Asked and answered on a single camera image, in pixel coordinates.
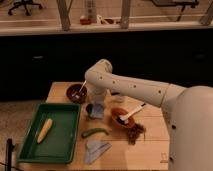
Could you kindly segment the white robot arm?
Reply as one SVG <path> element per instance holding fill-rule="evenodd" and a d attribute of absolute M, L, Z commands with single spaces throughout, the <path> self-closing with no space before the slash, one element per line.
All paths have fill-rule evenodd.
<path fill-rule="evenodd" d="M 90 67 L 85 79 L 162 110 L 170 136 L 168 171 L 213 171 L 213 87 L 115 75 L 106 59 Z"/>

